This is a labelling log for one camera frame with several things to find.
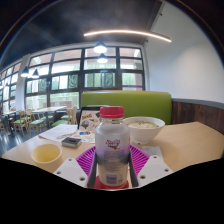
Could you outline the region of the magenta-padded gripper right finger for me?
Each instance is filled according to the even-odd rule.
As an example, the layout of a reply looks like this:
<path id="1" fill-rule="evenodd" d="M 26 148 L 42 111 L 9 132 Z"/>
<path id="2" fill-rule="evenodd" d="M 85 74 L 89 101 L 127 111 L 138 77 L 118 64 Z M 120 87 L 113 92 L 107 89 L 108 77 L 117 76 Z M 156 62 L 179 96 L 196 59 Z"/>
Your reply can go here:
<path id="1" fill-rule="evenodd" d="M 164 162 L 159 146 L 130 146 L 130 178 L 132 187 L 143 187 L 157 181 L 173 171 Z"/>

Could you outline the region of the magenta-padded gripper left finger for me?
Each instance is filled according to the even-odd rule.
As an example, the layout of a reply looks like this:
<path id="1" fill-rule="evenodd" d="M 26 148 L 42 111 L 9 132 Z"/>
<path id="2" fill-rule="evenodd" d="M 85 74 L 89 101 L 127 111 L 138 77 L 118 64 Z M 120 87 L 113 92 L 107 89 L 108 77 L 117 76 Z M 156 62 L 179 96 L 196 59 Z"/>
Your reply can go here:
<path id="1" fill-rule="evenodd" d="M 92 189 L 95 185 L 96 170 L 95 148 L 91 147 L 77 158 L 66 159 L 54 174 L 78 186 Z"/>

